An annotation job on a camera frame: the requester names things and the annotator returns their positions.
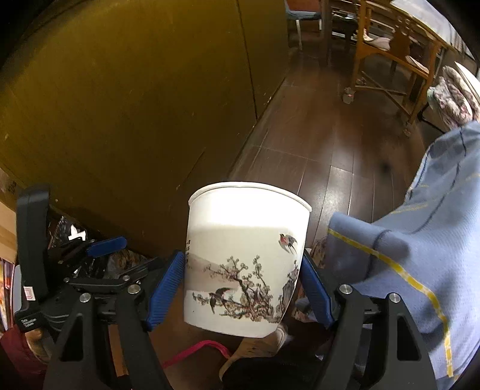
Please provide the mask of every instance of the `table leg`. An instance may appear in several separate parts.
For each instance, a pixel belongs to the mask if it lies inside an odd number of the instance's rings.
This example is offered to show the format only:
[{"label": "table leg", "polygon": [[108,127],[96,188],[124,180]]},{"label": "table leg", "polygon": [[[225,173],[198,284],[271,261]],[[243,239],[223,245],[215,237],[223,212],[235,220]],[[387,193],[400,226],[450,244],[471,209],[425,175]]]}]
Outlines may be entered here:
[{"label": "table leg", "polygon": [[332,9],[330,0],[319,0],[322,12],[322,30],[320,32],[320,53],[318,61],[320,65],[328,65],[330,48],[332,46]]}]

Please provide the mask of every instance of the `wooden floor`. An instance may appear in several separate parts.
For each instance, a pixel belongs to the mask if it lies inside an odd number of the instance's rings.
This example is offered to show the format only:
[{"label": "wooden floor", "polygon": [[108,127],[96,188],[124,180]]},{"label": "wooden floor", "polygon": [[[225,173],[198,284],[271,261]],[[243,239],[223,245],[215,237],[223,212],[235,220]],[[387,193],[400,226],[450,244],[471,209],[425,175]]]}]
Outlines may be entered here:
[{"label": "wooden floor", "polygon": [[[307,247],[326,235],[335,211],[372,222],[402,204],[424,152],[419,134],[405,137],[387,97],[361,91],[343,103],[354,51],[346,54],[343,41],[334,42],[331,67],[320,69],[316,45],[304,38],[304,52],[294,50],[284,83],[230,176],[305,199],[312,206]],[[388,80],[390,63],[368,58],[365,69]],[[407,75],[397,72],[392,83],[406,89]]]}]

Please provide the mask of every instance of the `red cord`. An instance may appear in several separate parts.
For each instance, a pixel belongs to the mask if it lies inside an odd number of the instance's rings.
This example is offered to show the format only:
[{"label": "red cord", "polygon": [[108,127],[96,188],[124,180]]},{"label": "red cord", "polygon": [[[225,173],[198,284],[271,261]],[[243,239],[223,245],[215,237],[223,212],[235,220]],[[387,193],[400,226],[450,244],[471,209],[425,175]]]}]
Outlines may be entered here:
[{"label": "red cord", "polygon": [[192,345],[191,347],[187,348],[186,350],[178,353],[177,355],[172,357],[170,360],[164,361],[162,363],[162,368],[167,368],[167,367],[170,367],[170,366],[172,366],[172,365],[174,365],[178,362],[181,362],[183,359],[190,356],[192,353],[197,352],[200,348],[203,348],[207,345],[209,347],[214,347],[214,348],[218,349],[226,359],[229,359],[232,356],[232,354],[230,353],[228,348],[226,346],[220,344],[219,342],[216,342],[216,341],[213,341],[213,340],[203,340],[203,341],[200,341],[200,342],[196,343],[195,345]]}]

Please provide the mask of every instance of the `shoe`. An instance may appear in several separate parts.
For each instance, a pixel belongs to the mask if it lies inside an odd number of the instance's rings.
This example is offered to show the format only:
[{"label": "shoe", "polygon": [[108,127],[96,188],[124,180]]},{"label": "shoe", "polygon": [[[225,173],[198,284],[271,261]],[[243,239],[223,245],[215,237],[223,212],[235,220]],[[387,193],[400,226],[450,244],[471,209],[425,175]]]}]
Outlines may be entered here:
[{"label": "shoe", "polygon": [[287,340],[288,330],[283,324],[278,324],[278,328],[275,332],[263,337],[262,339],[254,339],[251,337],[245,337],[240,343],[234,354],[225,362],[220,368],[218,376],[220,380],[223,377],[225,371],[239,359],[244,357],[272,357],[280,351],[283,344]]}]

